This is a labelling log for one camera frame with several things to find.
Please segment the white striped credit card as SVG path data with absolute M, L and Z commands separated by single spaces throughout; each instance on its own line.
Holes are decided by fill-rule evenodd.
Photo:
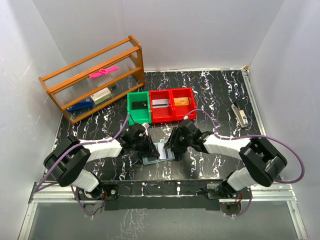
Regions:
M 165 143 L 164 142 L 158 142 L 155 144 L 155 148 L 157 149 L 159 156 L 157 157 L 159 160 L 165 160 L 167 159 L 167 152 L 164 148 Z

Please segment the green card holder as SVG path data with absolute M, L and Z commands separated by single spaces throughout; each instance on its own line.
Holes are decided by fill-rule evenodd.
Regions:
M 175 154 L 170 148 L 164 148 L 164 142 L 158 142 L 154 144 L 156 150 L 159 152 L 159 156 L 143 157 L 142 162 L 144 165 L 156 164 L 160 162 L 170 161 L 175 159 Z

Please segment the silver credit card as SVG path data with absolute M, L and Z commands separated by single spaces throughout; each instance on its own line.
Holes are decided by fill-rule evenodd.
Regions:
M 167 98 L 152 100 L 152 107 L 153 108 L 167 108 L 169 106 L 170 106 L 170 100 Z

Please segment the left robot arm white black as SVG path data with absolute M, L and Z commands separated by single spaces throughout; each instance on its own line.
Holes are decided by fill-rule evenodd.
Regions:
M 43 165 L 59 186 L 79 188 L 91 199 L 97 200 L 103 195 L 104 184 L 92 172 L 85 170 L 86 163 L 117 158 L 130 151 L 137 152 L 143 158 L 160 156 L 145 126 L 134 123 L 127 130 L 122 128 L 116 136 L 107 139 L 89 141 L 69 136 L 45 158 Z

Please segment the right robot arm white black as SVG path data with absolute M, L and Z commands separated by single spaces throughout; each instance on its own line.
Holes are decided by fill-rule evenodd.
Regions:
M 233 199 L 242 189 L 256 184 L 270 187 L 288 164 L 286 158 L 266 138 L 222 139 L 213 132 L 201 132 L 192 120 L 185 119 L 173 128 L 164 148 L 182 154 L 189 147 L 200 153 L 236 158 L 244 164 L 243 168 L 231 172 L 214 188 L 202 188 L 200 192 L 206 197 Z

